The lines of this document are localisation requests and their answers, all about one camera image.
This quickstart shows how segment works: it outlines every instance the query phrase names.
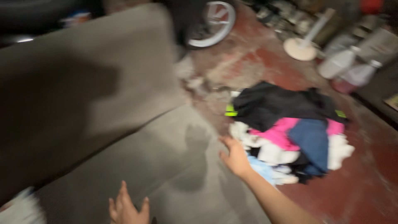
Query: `pink liquid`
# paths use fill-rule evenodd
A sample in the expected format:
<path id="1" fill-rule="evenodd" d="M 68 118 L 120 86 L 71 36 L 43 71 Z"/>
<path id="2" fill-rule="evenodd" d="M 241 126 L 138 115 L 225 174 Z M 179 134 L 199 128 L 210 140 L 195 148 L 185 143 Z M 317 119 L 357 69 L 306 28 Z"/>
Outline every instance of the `pink liquid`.
<path id="1" fill-rule="evenodd" d="M 349 94 L 355 91 L 358 87 L 347 82 L 341 77 L 336 77 L 330 81 L 331 87 L 337 92 L 341 92 L 344 94 Z"/>

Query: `couch cushion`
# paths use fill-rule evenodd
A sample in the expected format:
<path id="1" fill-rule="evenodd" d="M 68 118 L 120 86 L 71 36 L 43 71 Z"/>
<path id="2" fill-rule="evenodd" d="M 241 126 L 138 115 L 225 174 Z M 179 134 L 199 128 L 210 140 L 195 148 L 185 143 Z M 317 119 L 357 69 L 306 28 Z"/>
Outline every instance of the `couch cushion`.
<path id="1" fill-rule="evenodd" d="M 269 223 L 249 189 L 221 164 L 213 128 L 190 106 L 154 120 L 37 194 L 48 224 L 109 223 L 121 180 L 161 224 Z"/>
<path id="2" fill-rule="evenodd" d="M 0 50 L 0 203 L 184 104 L 147 4 Z"/>

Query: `pile of clothes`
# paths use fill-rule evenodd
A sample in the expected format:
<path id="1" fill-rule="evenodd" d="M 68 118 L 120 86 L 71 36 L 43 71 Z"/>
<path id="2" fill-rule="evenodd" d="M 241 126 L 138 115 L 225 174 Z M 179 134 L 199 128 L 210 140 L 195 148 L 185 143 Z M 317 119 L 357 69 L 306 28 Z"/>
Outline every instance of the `pile of clothes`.
<path id="1" fill-rule="evenodd" d="M 322 177 L 339 169 L 354 151 L 343 134 L 345 114 L 316 88 L 291 91 L 261 82 L 232 103 L 230 134 L 241 141 L 255 170 L 273 184 Z"/>

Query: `hand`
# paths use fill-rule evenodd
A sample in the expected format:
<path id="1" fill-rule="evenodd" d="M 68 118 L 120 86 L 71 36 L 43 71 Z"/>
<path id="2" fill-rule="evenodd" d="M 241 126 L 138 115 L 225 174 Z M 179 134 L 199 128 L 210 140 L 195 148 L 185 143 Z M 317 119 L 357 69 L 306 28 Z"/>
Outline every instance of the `hand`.
<path id="1" fill-rule="evenodd" d="M 224 151 L 220 151 L 219 156 L 232 173 L 240 178 L 244 178 L 253 171 L 245 150 L 238 140 L 229 136 L 219 137 L 219 140 L 225 144 L 229 151 L 229 155 Z"/>
<path id="2" fill-rule="evenodd" d="M 109 199 L 109 215 L 111 224 L 149 224 L 149 199 L 144 198 L 138 212 L 131 202 L 126 182 L 122 181 L 116 204 L 112 198 Z"/>

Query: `white wheel rim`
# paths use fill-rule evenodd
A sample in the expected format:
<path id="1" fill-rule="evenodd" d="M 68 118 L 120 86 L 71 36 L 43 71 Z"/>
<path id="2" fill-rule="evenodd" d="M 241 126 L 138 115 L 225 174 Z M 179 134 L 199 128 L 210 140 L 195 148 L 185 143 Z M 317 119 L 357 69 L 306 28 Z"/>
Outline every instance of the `white wheel rim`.
<path id="1" fill-rule="evenodd" d="M 236 18 L 236 13 L 235 9 L 232 5 L 226 3 L 226 2 L 219 2 L 219 1 L 214 1 L 214 2 L 208 2 L 207 5 L 209 6 L 209 10 L 206 13 L 206 19 L 210 24 L 223 24 L 222 28 L 217 31 L 212 37 L 202 39 L 202 40 L 195 40 L 191 39 L 189 40 L 189 45 L 194 46 L 194 47 L 208 47 L 211 45 L 214 45 L 218 42 L 220 42 L 224 37 L 228 35 L 228 33 L 231 31 L 232 27 L 235 24 L 235 18 Z M 216 12 L 216 9 L 218 5 L 222 5 L 222 9 Z M 219 18 L 222 18 L 227 14 L 227 20 L 224 21 L 215 21 Z"/>

